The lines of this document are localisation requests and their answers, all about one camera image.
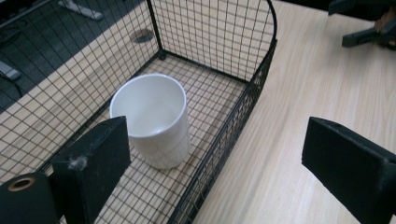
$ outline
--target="table surface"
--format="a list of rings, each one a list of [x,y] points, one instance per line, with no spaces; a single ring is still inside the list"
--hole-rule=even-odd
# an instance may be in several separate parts
[[[194,223],[358,223],[302,166],[307,122],[338,122],[395,153],[396,52],[341,47],[372,22],[274,6],[278,45],[262,95]]]

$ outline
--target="black object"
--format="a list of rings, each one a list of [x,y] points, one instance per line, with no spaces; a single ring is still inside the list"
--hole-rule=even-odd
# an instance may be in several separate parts
[[[20,175],[0,187],[0,223],[59,223],[45,175]]]
[[[346,12],[357,5],[390,6],[393,4],[396,4],[395,0],[333,0],[329,4],[329,15]]]
[[[396,4],[396,0],[334,0],[329,4],[329,15],[343,13],[354,8],[357,4],[372,7],[378,5],[392,6]],[[396,19],[385,25],[380,32],[377,32],[375,28],[371,28],[344,35],[342,46],[352,48],[373,41],[384,46],[387,46],[389,41],[396,41]]]
[[[96,125],[52,162],[68,223],[93,223],[131,163],[126,118]]]
[[[396,155],[348,128],[310,118],[303,165],[361,223],[389,223],[396,208]]]
[[[0,21],[6,20],[26,7],[31,7],[35,0],[4,0],[0,2]]]
[[[93,223],[131,163],[126,118],[103,121],[52,162],[0,188],[0,223]]]
[[[298,4],[301,6],[305,7],[312,7],[315,9],[319,10],[324,10],[328,11],[329,10],[329,4],[332,3],[332,0],[282,0],[284,2],[289,2],[293,4]],[[384,11],[385,7],[381,5],[375,5],[375,6],[367,6],[367,5],[356,5],[353,8],[347,9],[346,10],[340,10],[340,14],[353,17],[353,18],[359,18],[362,20],[366,21],[372,21],[376,20],[378,17],[380,17]]]

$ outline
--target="black wire basket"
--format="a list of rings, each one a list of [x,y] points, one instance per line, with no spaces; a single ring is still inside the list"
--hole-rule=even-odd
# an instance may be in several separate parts
[[[109,119],[122,84],[159,72],[187,92],[190,155],[159,171],[130,144],[132,163],[96,222],[192,222],[262,92],[276,48],[271,1],[76,4],[91,16],[37,0],[0,25],[0,62],[21,74],[0,70],[0,184],[49,175],[55,155]]]

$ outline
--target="dark floor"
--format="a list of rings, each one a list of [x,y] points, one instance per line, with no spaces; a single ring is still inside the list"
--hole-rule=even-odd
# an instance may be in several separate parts
[[[312,7],[324,11],[328,11],[329,4],[332,0],[281,0],[284,2],[289,2],[305,7]],[[364,4],[356,4],[353,9],[350,9],[344,13],[343,15],[359,18],[367,21],[375,21],[381,17],[381,15],[389,8],[388,6],[378,4],[377,0],[373,0],[375,4],[372,5],[364,5]]]
[[[22,93],[28,92],[142,1],[75,0],[101,12],[100,21],[49,1],[0,29],[0,61],[21,72],[15,83]],[[19,98],[15,86],[0,78],[0,113]]]

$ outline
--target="black clamp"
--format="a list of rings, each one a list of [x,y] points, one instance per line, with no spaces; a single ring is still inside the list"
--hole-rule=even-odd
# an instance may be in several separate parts
[[[360,223],[396,214],[396,155],[341,124],[310,118],[302,163]]]
[[[396,0],[334,0],[329,4],[329,15],[345,12],[354,8],[357,4],[395,6]],[[389,49],[396,49],[396,46],[390,45],[389,41],[396,41],[396,19],[387,23],[380,32],[371,28],[344,35],[342,46],[352,48],[368,42],[377,42]]]

